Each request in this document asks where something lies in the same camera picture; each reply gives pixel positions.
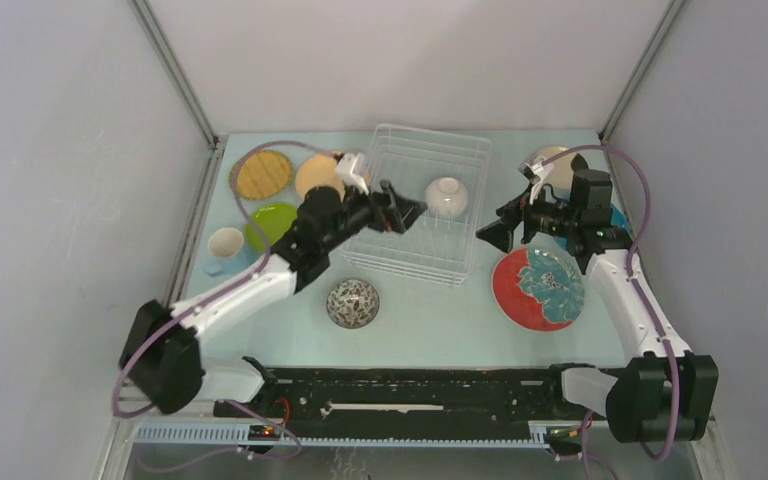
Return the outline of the blue polka dot plate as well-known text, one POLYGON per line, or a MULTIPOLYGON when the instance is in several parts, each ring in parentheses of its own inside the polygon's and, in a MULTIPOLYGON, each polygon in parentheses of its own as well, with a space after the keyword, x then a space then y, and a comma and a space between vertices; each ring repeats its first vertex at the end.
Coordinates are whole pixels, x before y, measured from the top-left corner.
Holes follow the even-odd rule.
MULTIPOLYGON (((561 190, 557 194, 557 196, 558 196, 559 200, 563 200, 564 202, 566 202, 570 198, 570 191, 569 190, 561 190)), ((631 227, 629 225, 628 218, 626 217, 626 215, 623 212, 623 210, 616 203, 612 203, 611 204, 611 209, 612 209, 612 220, 611 220, 612 224, 614 226, 618 226, 620 228, 623 228, 627 232, 630 232, 631 231, 631 227)), ((564 238, 555 237, 554 241, 561 248, 566 248, 566 246, 567 246, 567 240, 564 239, 564 238)))

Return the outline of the aluminium frame rail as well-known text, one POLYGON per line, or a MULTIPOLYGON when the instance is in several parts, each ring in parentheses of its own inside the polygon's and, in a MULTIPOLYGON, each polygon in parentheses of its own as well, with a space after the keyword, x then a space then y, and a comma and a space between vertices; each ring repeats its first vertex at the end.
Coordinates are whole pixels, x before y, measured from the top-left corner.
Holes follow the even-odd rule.
POLYGON ((267 418, 260 422, 253 417, 217 418, 213 415, 213 405, 209 406, 204 417, 196 418, 148 418, 139 423, 134 431, 137 442, 147 444, 195 444, 228 445, 239 447, 269 448, 273 446, 328 446, 328 447, 429 447, 429 448, 544 448, 548 445, 571 444, 577 438, 579 425, 559 422, 540 422, 531 427, 534 439, 527 441, 360 441, 348 440, 311 440, 298 438, 289 430, 287 419, 267 418), (249 441, 248 429, 253 425, 268 425, 279 429, 282 439, 279 441, 249 441))

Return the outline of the white rimmed teal plate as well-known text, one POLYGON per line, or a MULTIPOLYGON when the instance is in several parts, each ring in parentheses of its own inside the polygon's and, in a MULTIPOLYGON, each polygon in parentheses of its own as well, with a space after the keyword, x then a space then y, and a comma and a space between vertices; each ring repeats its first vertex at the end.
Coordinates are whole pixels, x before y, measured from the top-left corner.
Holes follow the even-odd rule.
POLYGON ((491 275, 491 290, 508 319, 536 332, 572 325, 586 298, 578 266, 540 247, 520 248, 500 259, 491 275))

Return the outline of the yellow woven plate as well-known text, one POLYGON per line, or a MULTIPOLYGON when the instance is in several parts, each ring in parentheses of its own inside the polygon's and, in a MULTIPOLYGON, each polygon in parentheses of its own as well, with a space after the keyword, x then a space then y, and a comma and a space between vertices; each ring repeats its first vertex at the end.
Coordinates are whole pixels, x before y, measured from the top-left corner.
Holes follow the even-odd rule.
POLYGON ((281 193, 293 176, 294 167, 285 154, 266 150, 235 163, 229 174, 229 188, 239 198, 265 200, 281 193))

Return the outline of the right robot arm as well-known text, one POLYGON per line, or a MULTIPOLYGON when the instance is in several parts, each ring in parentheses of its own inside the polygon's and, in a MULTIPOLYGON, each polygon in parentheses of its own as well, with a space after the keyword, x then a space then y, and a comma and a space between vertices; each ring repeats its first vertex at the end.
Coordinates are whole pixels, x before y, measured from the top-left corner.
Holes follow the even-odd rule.
POLYGON ((603 371, 564 365, 560 379, 541 392, 545 411, 566 418, 580 406, 606 419, 621 443, 696 441, 706 431, 719 370, 709 355, 693 353, 664 318, 640 269, 627 230, 613 220, 613 185, 593 169, 573 175, 566 200, 549 200, 547 175, 526 167, 524 192, 496 211, 497 220, 479 229, 478 239, 506 254, 514 232, 522 241, 536 234, 565 240, 567 252, 602 299, 619 336, 627 364, 603 371))

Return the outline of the light blue cup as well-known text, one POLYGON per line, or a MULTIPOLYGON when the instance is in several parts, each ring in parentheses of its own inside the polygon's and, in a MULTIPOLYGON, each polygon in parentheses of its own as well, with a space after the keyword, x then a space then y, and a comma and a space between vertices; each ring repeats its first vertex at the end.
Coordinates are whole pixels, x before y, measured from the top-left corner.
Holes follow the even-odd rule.
POLYGON ((243 231, 234 227, 216 230, 208 239, 207 252, 203 272, 209 277, 239 274, 257 259, 255 252, 248 247, 243 231))

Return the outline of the beige plate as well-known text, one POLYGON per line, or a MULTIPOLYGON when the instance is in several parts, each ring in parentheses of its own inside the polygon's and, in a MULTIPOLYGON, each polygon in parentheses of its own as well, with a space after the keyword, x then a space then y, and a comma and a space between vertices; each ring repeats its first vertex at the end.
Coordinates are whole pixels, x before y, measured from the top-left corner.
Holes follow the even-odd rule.
MULTIPOLYGON (((316 189, 328 187, 334 190, 341 200, 344 199, 348 188, 336 174, 337 160, 344 152, 333 155, 316 154, 309 158, 297 171, 295 190, 301 200, 316 189)), ((370 174, 368 172, 369 190, 371 190, 370 174)))

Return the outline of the cream plate with black spot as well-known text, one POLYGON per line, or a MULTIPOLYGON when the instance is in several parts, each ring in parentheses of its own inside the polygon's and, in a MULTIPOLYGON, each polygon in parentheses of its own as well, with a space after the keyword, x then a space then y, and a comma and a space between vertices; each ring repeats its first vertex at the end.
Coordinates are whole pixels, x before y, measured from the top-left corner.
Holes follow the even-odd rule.
MULTIPOLYGON (((546 146, 534 153, 534 157, 546 159, 567 150, 565 146, 546 146)), ((574 173, 579 170, 589 169, 590 166, 580 153, 564 155, 552 163, 547 183, 551 185, 558 196, 568 196, 572 187, 574 173)))

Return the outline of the red patterned bowl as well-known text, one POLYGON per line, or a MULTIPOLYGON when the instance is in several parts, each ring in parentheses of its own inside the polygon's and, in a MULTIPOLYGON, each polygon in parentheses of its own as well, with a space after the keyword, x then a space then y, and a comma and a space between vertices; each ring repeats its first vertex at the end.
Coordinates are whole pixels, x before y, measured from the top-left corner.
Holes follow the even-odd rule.
POLYGON ((359 329, 378 315, 381 299, 369 282, 351 278, 337 283, 326 298, 326 313, 337 326, 359 329))

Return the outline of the green plate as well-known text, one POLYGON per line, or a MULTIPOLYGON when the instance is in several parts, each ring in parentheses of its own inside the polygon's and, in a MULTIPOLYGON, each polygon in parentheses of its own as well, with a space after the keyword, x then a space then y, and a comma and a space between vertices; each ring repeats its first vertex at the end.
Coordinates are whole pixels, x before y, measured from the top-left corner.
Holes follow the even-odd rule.
MULTIPOLYGON (((253 223, 266 235, 270 247, 282 238, 296 218, 297 208, 284 202, 266 204, 251 214, 253 223)), ((265 251, 265 242, 251 223, 244 227, 244 236, 253 250, 265 251)))

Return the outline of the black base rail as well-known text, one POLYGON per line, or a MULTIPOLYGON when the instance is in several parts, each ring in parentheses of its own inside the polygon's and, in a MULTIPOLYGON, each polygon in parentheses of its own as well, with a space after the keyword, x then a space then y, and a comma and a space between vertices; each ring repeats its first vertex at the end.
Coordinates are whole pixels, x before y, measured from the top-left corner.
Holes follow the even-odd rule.
POLYGON ((217 401, 217 418, 287 419, 298 438, 360 441, 527 441, 540 422, 579 425, 560 369, 270 369, 248 411, 217 401))

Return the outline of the white ribbed bowl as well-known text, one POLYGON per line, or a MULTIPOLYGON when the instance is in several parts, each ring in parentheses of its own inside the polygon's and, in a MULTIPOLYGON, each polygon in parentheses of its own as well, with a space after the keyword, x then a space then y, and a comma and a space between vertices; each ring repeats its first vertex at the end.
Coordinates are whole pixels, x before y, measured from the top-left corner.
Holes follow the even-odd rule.
POLYGON ((469 190, 454 177, 439 177, 426 187, 425 201, 430 215, 455 219, 469 206, 469 190))

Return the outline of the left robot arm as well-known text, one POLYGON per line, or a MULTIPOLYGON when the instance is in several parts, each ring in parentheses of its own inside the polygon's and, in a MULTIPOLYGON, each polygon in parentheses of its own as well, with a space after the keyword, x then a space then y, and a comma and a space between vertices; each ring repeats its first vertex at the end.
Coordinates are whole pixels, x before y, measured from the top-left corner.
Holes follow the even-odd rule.
POLYGON ((252 357, 211 358, 204 347, 265 307, 313 283, 330 266, 330 253, 370 229, 403 234, 426 211, 421 200, 398 194, 383 180, 377 191, 350 187, 311 189, 288 231, 236 276, 189 299, 164 306, 157 300, 137 311, 119 359, 119 381, 130 381, 163 414, 194 400, 236 401, 252 416, 276 403, 265 368, 252 357))

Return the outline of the small circuit board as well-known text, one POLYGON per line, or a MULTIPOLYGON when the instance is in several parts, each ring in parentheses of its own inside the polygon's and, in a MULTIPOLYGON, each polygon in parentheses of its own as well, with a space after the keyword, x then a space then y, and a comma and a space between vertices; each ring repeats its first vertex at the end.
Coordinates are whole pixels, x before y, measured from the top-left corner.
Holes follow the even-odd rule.
POLYGON ((268 425, 253 425, 248 429, 249 441, 279 441, 282 433, 279 429, 268 425))

